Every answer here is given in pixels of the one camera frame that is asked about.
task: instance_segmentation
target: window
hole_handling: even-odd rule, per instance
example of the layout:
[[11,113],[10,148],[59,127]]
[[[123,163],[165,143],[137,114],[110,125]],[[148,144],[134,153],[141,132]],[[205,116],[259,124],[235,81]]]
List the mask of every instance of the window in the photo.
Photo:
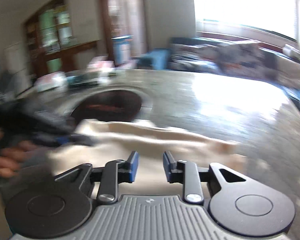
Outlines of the window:
[[146,52],[143,0],[108,0],[112,38],[132,36],[131,56]]
[[55,45],[58,42],[61,46],[66,46],[70,42],[72,37],[69,25],[70,15],[65,5],[46,10],[39,15],[39,21],[44,47]]
[[245,25],[297,37],[296,0],[194,0],[194,5],[197,22]]

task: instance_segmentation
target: pillow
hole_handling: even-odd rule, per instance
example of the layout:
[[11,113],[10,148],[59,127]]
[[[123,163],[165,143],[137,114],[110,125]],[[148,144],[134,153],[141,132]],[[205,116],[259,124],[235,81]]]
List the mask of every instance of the pillow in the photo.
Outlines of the pillow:
[[283,86],[300,89],[300,64],[278,56],[277,82]]
[[180,57],[177,55],[172,55],[171,63],[168,68],[173,70],[221,74],[218,65],[214,62],[196,58]]
[[277,81],[278,76],[278,64],[277,64],[277,55],[271,50],[260,48],[263,54],[263,63],[265,65],[265,76],[266,79],[271,81]]
[[266,67],[259,43],[247,40],[220,44],[218,63],[222,70],[229,75],[264,79]]
[[193,57],[215,62],[218,58],[218,47],[209,44],[172,44],[172,53],[179,56]]

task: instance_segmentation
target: gray plastic base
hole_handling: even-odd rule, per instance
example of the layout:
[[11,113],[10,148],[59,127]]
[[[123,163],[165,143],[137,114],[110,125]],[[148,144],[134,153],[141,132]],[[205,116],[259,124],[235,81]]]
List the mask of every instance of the gray plastic base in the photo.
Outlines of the gray plastic base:
[[[30,240],[14,235],[12,240]],[[99,206],[76,231],[55,240],[235,240],[201,206],[178,196],[123,195],[112,205]],[[289,240],[280,234],[264,239]]]

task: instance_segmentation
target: person's hand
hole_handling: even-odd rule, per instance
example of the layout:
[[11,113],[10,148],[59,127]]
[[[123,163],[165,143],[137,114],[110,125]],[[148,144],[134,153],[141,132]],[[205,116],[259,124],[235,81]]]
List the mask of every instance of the person's hand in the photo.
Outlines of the person's hand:
[[16,147],[0,150],[0,177],[11,178],[20,169],[20,164],[31,157],[29,151],[33,151],[37,146],[30,141],[22,141]]

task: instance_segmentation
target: sofa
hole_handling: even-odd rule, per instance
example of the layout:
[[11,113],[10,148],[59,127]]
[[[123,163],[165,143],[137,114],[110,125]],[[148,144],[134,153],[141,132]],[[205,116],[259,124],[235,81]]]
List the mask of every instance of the sofa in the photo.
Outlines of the sofa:
[[[214,73],[261,80],[288,88],[300,89],[299,62],[294,61],[282,53],[258,47],[257,41],[255,41],[255,44],[251,44],[251,41],[247,42],[248,44],[243,44],[244,41],[225,41],[199,37],[174,37],[170,39],[169,48],[154,49],[143,55],[137,62],[137,68]],[[250,61],[244,62],[246,64],[246,66],[243,66],[244,71],[237,69],[237,66],[243,64],[243,62],[229,62],[228,64],[224,64],[227,60],[234,61],[234,59],[237,60],[241,57],[242,51],[238,51],[237,47],[243,46],[242,44],[244,46],[252,46],[251,50],[253,50],[253,52],[250,51],[248,52],[249,54],[257,53],[258,56],[260,56],[260,58],[257,59],[257,64],[255,62],[256,60],[246,60],[247,57],[242,56],[242,58],[244,58],[242,61]],[[182,51],[180,53],[180,50],[184,48],[185,50],[190,48],[190,51]],[[216,51],[214,56],[211,56],[211,52],[207,52],[206,54],[208,56],[210,55],[209,57],[215,58],[205,58],[205,55],[204,57],[202,57],[202,55],[197,57],[193,48],[199,51],[201,49],[205,51],[214,49]],[[226,50],[229,51],[228,55],[222,52]],[[229,59],[229,55],[235,53],[238,53],[239,56],[234,56],[232,59]],[[256,71],[259,66],[262,66],[262,71]]]

